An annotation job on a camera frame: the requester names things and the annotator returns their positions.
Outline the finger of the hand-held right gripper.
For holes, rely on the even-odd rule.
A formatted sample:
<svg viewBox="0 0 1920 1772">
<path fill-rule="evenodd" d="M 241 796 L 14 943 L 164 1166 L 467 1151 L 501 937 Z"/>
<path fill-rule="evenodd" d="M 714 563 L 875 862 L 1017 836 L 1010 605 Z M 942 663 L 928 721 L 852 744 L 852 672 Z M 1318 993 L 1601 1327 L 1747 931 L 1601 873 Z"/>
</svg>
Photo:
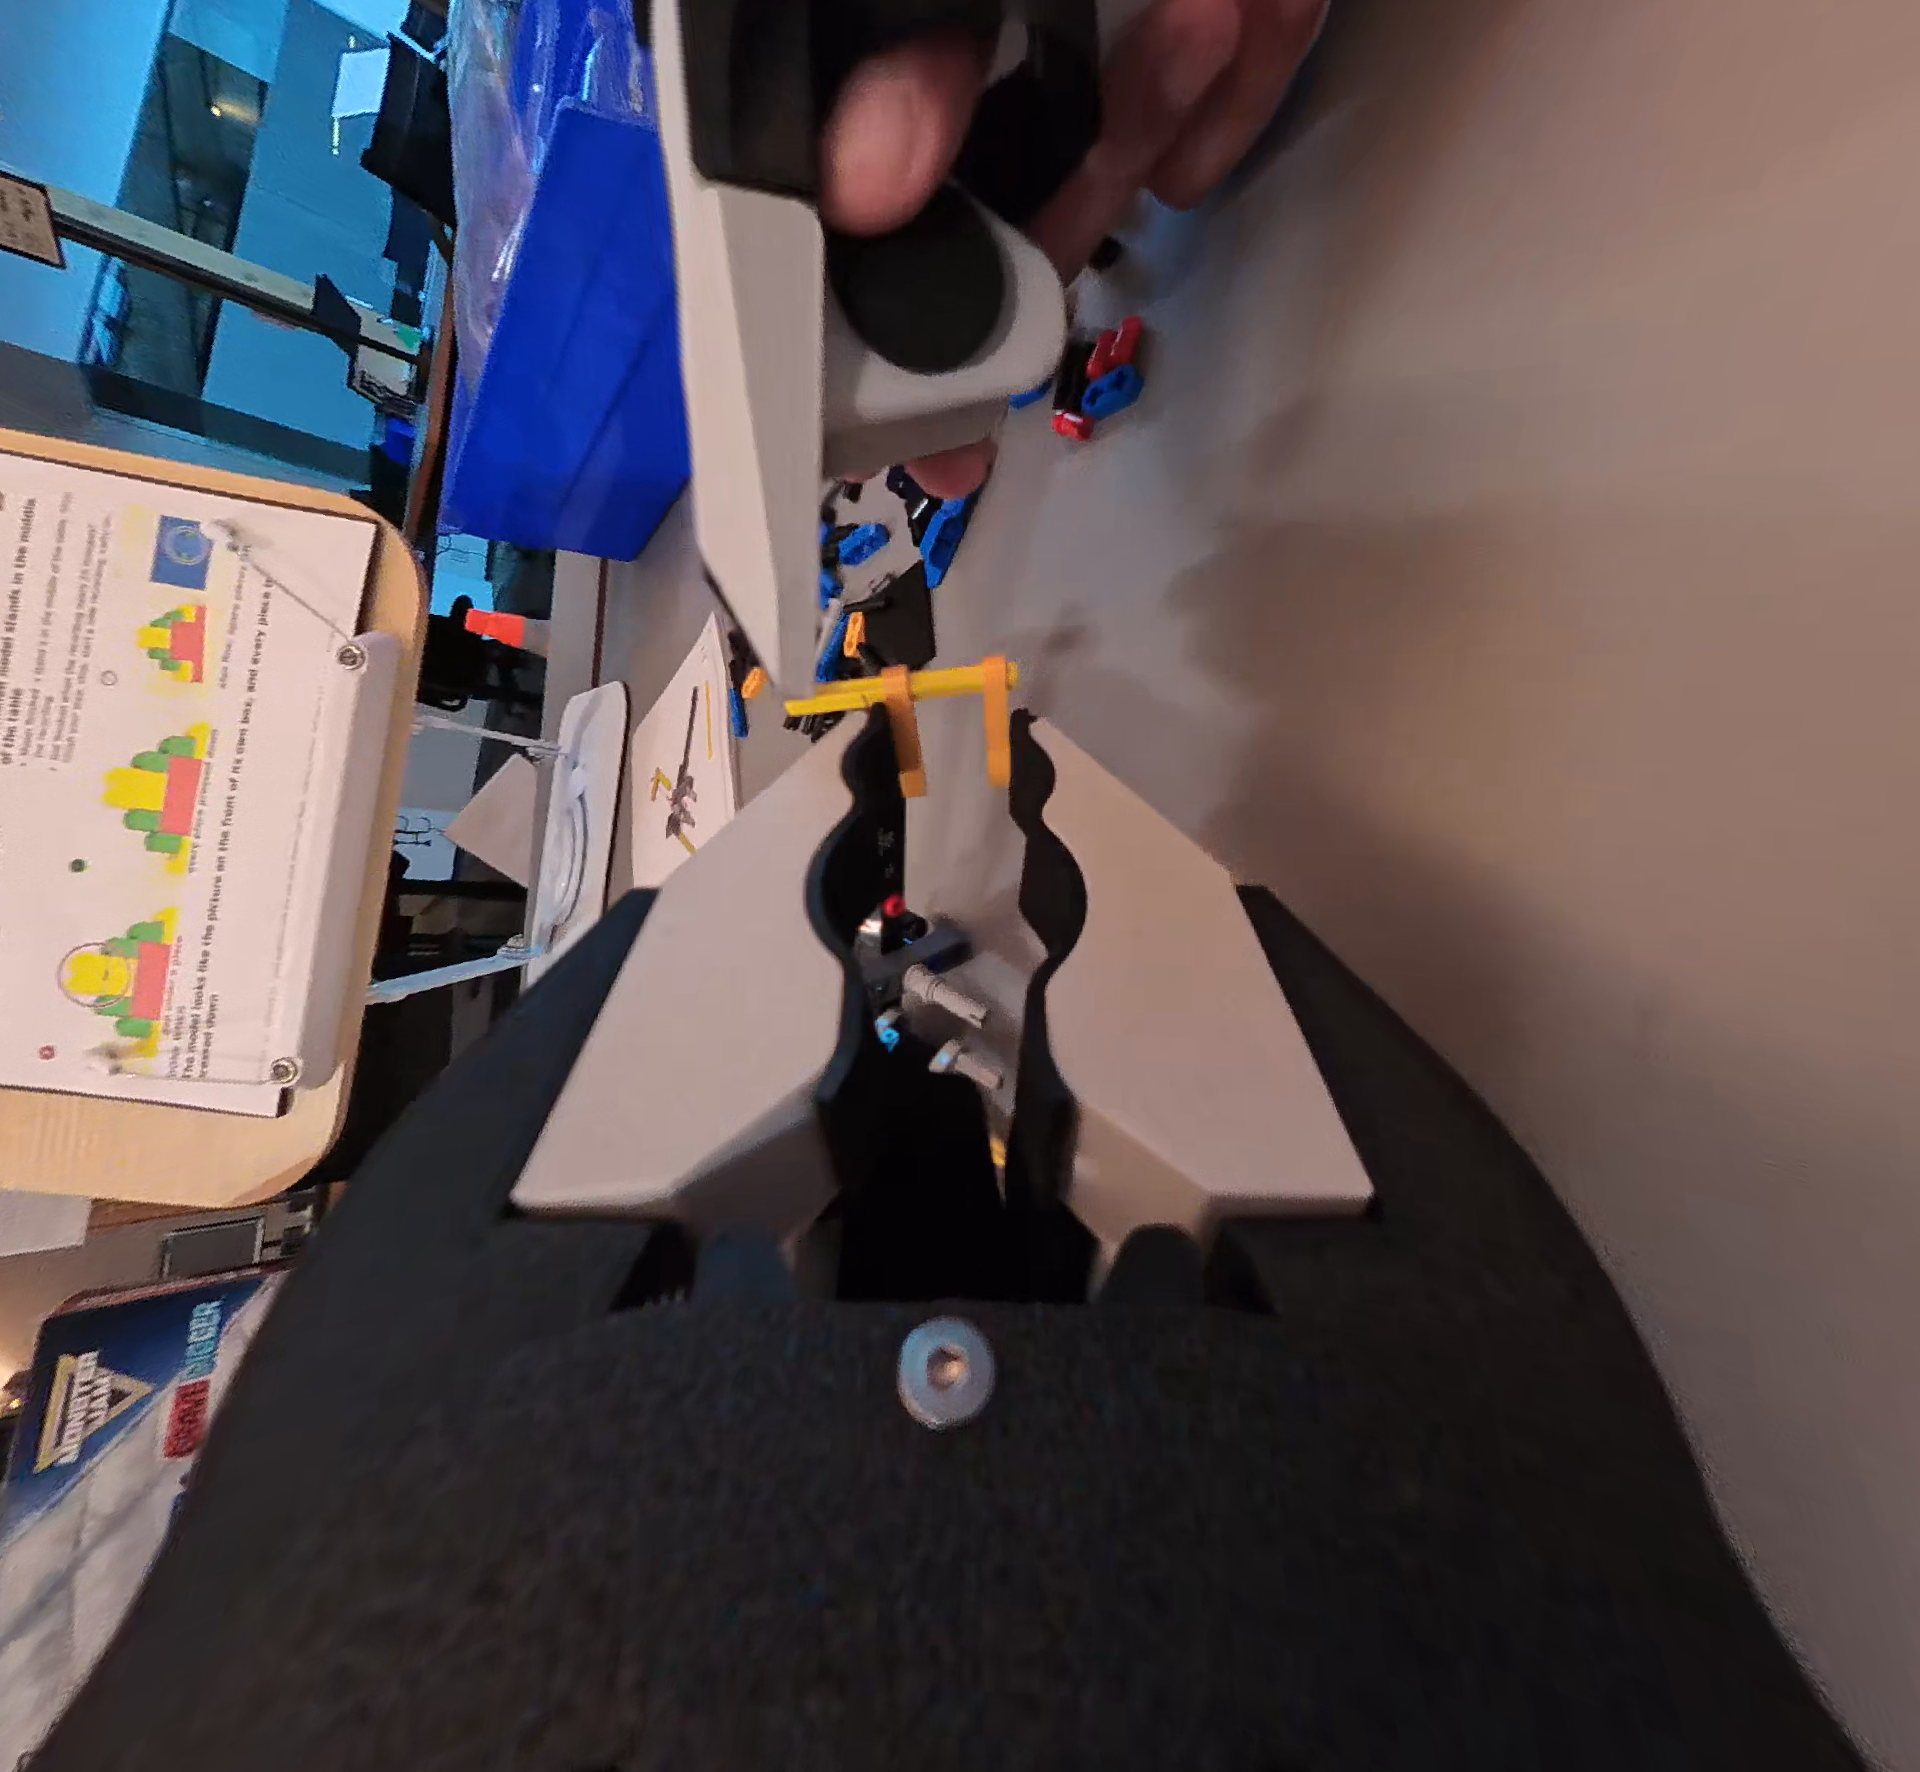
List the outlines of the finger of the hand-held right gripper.
<svg viewBox="0 0 1920 1772">
<path fill-rule="evenodd" d="M 808 0 L 648 0 L 676 271 L 693 529 L 768 672 L 818 615 L 825 231 Z"/>
</svg>

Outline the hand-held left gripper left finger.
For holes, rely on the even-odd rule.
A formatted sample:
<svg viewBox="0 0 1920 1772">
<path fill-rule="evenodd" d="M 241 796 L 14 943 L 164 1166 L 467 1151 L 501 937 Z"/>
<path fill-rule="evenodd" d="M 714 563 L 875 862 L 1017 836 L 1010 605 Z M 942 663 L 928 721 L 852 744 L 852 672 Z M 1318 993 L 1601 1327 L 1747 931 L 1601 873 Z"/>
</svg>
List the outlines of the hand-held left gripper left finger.
<svg viewBox="0 0 1920 1772">
<path fill-rule="evenodd" d="M 516 1180 L 523 1216 L 630 1216 L 690 1233 L 804 1233 L 836 1195 L 818 1089 L 845 960 L 808 912 L 854 813 L 852 715 L 681 862 L 641 912 L 558 1108 Z"/>
</svg>

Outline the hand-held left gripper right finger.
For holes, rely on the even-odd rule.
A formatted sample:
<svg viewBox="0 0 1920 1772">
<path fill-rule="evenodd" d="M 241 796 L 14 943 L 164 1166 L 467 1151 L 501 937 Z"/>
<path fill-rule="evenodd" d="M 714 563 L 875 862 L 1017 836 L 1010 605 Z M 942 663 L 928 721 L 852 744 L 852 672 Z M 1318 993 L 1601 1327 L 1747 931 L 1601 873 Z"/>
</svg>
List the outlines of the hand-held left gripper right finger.
<svg viewBox="0 0 1920 1772">
<path fill-rule="evenodd" d="M 1240 881 L 1035 713 L 1010 721 L 1026 987 L 1010 1161 L 1103 1255 L 1356 1219 L 1376 1184 Z"/>
</svg>

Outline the black lego beam subassembly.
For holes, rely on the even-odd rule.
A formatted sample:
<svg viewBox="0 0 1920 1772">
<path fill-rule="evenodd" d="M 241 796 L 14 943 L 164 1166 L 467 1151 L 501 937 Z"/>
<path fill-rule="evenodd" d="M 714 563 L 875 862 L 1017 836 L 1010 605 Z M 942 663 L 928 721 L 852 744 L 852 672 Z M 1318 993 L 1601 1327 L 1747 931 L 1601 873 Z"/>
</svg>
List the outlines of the black lego beam subassembly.
<svg viewBox="0 0 1920 1772">
<path fill-rule="evenodd" d="M 870 1035 L 890 1057 L 924 1057 L 932 1076 L 968 1081 L 996 1100 L 1007 1085 L 986 1044 L 996 1006 L 970 987 L 970 940 L 949 919 L 887 897 L 854 931 Z"/>
</svg>

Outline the lego instruction booklet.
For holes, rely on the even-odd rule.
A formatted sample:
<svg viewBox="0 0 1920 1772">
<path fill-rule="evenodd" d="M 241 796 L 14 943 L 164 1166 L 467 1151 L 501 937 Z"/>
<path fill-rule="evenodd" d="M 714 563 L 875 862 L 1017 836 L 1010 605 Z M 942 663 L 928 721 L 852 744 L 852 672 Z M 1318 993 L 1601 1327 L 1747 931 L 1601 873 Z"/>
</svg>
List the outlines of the lego instruction booklet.
<svg viewBox="0 0 1920 1772">
<path fill-rule="evenodd" d="M 741 809 L 742 699 L 714 612 L 630 737 L 630 886 L 658 890 Z"/>
</svg>

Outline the yellow lego axle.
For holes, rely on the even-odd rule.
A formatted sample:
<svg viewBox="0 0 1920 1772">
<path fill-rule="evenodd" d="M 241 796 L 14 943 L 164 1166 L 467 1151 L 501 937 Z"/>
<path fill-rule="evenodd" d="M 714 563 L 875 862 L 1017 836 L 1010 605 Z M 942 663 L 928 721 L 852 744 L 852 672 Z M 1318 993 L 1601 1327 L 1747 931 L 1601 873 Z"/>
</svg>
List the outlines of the yellow lego axle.
<svg viewBox="0 0 1920 1772">
<path fill-rule="evenodd" d="M 915 704 L 964 699 L 964 697 L 986 697 L 990 690 L 1016 692 L 1022 684 L 1022 666 L 1010 658 L 982 658 L 976 666 L 928 666 L 928 668 L 890 666 L 883 672 L 832 680 L 808 697 L 787 699 L 782 715 L 825 721 L 825 715 L 883 710 L 890 690 L 897 690 L 894 680 L 906 684 L 906 697 Z"/>
</svg>

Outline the pile of small lego pins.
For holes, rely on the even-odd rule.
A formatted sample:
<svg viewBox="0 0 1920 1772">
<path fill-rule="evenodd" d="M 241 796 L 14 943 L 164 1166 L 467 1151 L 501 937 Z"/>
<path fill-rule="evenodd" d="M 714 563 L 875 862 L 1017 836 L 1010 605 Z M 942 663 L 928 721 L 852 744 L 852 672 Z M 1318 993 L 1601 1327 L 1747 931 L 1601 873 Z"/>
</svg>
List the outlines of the pile of small lego pins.
<svg viewBox="0 0 1920 1772">
<path fill-rule="evenodd" d="M 1010 409 L 1048 400 L 1048 430 L 1075 445 L 1093 443 L 1106 418 L 1139 403 L 1142 339 L 1145 325 L 1133 312 L 1093 334 L 1072 328 L 1054 379 L 1016 394 Z M 867 483 L 827 483 L 818 515 L 818 690 L 887 663 L 920 668 L 936 658 L 932 596 L 982 501 L 982 488 L 936 501 L 901 466 L 883 477 L 894 515 L 854 515 L 862 493 Z"/>
</svg>

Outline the lego set box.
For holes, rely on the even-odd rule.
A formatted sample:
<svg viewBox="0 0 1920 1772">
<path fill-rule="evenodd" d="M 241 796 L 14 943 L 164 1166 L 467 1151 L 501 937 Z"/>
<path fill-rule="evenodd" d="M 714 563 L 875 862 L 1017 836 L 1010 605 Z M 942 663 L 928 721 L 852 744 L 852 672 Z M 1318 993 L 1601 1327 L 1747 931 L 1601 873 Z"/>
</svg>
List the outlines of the lego set box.
<svg viewBox="0 0 1920 1772">
<path fill-rule="evenodd" d="M 48 1740 L 129 1616 L 285 1271 L 62 1303 L 4 1461 L 4 1767 Z"/>
</svg>

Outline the person's right hand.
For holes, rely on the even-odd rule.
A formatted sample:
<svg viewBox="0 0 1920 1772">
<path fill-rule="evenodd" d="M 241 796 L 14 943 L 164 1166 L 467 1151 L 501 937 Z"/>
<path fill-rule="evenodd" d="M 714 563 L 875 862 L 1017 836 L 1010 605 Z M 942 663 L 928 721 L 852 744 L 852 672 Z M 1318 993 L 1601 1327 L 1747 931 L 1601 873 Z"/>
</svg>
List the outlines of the person's right hand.
<svg viewBox="0 0 1920 1772">
<path fill-rule="evenodd" d="M 1139 194 L 1201 204 L 1257 142 L 1330 0 L 1152 0 L 1103 65 L 1103 132 L 1022 227 L 1069 283 L 1114 238 Z M 936 186 L 982 100 L 996 48 L 928 29 L 862 57 L 822 123 L 822 222 L 901 227 Z"/>
</svg>

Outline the blue plastic bin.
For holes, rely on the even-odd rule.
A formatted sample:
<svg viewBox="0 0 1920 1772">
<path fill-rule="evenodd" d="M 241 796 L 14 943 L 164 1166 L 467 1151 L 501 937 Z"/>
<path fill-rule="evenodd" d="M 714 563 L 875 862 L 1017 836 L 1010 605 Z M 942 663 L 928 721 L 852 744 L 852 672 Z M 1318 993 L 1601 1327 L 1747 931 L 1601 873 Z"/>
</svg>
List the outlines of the blue plastic bin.
<svg viewBox="0 0 1920 1772">
<path fill-rule="evenodd" d="M 684 390 L 653 119 L 563 107 L 478 390 L 454 385 L 450 525 L 630 563 L 684 488 Z"/>
</svg>

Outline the white sign stand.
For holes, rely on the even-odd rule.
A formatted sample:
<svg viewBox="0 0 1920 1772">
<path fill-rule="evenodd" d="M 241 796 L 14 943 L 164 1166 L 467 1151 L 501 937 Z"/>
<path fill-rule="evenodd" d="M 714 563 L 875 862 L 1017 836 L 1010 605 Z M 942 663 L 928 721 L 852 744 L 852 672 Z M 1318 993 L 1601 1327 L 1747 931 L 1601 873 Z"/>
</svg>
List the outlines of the white sign stand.
<svg viewBox="0 0 1920 1772">
<path fill-rule="evenodd" d="M 516 748 L 546 761 L 546 823 L 534 846 L 530 922 L 523 937 L 485 960 L 422 969 L 400 980 L 381 980 L 368 992 L 372 1006 L 412 993 L 481 983 L 519 971 L 539 983 L 609 904 L 609 872 L 617 839 L 619 779 L 627 761 L 630 697 L 625 680 L 577 692 L 558 724 L 558 741 L 528 741 L 493 728 L 467 728 L 443 713 L 417 710 L 414 733 L 444 728 L 478 744 Z"/>
</svg>

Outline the clear plastic bag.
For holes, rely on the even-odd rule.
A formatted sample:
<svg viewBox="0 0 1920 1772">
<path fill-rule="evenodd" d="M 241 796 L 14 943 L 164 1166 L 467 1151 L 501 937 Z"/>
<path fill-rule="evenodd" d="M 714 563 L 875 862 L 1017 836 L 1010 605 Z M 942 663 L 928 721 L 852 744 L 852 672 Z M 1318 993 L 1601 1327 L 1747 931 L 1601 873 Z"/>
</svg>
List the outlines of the clear plastic bag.
<svg viewBox="0 0 1920 1772">
<path fill-rule="evenodd" d="M 653 119 L 634 0 L 450 0 L 454 325 L 459 390 L 478 390 L 530 227 L 563 107 Z"/>
</svg>

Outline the wooden sign board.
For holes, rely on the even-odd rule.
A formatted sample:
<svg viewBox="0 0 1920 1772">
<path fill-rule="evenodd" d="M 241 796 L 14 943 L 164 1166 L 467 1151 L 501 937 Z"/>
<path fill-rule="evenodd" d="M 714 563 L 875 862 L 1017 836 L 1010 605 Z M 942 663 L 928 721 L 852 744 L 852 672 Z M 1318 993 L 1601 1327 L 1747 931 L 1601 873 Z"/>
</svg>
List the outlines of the wooden sign board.
<svg viewBox="0 0 1920 1772">
<path fill-rule="evenodd" d="M 332 886 L 352 886 L 358 894 L 352 937 L 343 943 L 343 1000 L 342 1009 L 323 1020 L 323 1049 L 332 1057 L 330 1076 L 292 1089 L 276 1113 L 4 1089 L 9 1193 L 76 1195 L 98 1202 L 241 1209 L 294 1184 L 332 1147 L 343 1124 L 392 873 L 407 748 L 414 737 L 427 585 L 400 529 L 332 493 L 247 481 L 207 466 L 141 459 L 130 454 L 76 443 L 39 443 L 29 432 L 4 432 L 4 458 L 62 459 L 151 483 L 201 488 L 303 511 L 364 515 L 374 524 L 374 569 L 364 596 L 361 640 L 392 645 L 395 668 L 392 684 L 382 684 L 382 699 L 372 704 L 374 733 L 364 733 L 352 744 L 352 755 L 381 755 L 372 821 L 364 823 L 364 836 L 349 836 L 349 855 L 330 880 Z"/>
</svg>

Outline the printed instruction sheet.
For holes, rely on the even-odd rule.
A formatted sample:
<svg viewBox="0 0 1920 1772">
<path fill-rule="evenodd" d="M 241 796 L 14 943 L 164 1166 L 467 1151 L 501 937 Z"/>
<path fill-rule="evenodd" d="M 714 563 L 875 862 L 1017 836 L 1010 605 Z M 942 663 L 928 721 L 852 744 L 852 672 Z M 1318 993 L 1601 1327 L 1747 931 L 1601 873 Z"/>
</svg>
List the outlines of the printed instruction sheet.
<svg viewBox="0 0 1920 1772">
<path fill-rule="evenodd" d="M 4 458 L 4 1089 L 276 1113 L 330 1076 L 374 524 Z"/>
</svg>

